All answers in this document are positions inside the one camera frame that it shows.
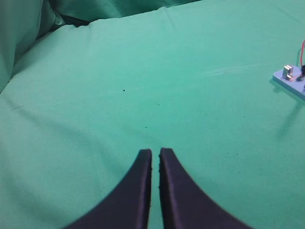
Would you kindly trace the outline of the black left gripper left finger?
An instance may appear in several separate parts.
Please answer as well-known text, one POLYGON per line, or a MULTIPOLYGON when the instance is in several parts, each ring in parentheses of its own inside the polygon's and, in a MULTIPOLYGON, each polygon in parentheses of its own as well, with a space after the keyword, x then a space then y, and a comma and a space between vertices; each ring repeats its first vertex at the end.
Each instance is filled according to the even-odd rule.
POLYGON ((146 229, 151 206, 152 152, 139 151, 119 184, 67 229, 146 229))

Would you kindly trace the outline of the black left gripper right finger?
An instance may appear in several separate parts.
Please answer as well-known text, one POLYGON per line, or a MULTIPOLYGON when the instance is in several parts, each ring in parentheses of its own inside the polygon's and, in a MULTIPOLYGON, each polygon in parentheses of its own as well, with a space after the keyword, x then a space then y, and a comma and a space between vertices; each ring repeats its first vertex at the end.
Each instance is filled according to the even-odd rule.
POLYGON ((249 229, 193 181, 171 148, 159 154, 160 202, 165 229, 249 229))

